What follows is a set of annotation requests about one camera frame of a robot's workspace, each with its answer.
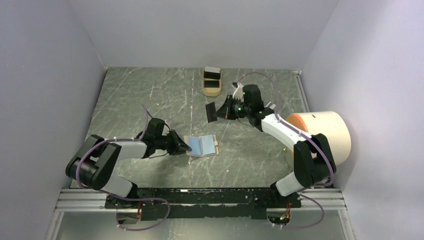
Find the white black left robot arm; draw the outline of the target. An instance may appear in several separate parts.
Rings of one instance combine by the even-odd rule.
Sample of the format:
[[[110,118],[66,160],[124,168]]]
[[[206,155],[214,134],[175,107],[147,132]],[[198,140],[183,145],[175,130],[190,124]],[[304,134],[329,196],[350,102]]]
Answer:
[[[139,200],[138,186],[115,174],[119,160],[147,159],[157,150],[170,156],[191,150],[183,139],[159,118],[148,121],[135,138],[105,139],[90,135],[66,166],[65,174],[76,180],[80,187],[107,192],[118,197],[126,208],[134,207]]]

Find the beige leather card holder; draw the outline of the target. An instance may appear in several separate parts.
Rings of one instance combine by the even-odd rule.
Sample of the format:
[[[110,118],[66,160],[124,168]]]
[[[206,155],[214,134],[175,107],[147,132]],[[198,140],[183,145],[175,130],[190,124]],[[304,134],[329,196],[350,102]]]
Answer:
[[[191,148],[188,156],[208,157],[219,154],[219,143],[214,134],[204,136],[184,136],[184,142]]]

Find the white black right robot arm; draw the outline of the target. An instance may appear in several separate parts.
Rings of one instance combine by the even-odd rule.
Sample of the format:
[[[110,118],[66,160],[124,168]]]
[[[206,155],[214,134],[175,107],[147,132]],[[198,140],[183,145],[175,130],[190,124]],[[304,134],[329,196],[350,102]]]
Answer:
[[[236,88],[212,114],[225,120],[247,118],[251,126],[274,137],[293,153],[293,171],[271,185],[275,190],[269,199],[275,207],[287,203],[292,193],[333,180],[337,168],[327,137],[322,133],[311,134],[284,120],[274,104],[264,104],[257,85]]]

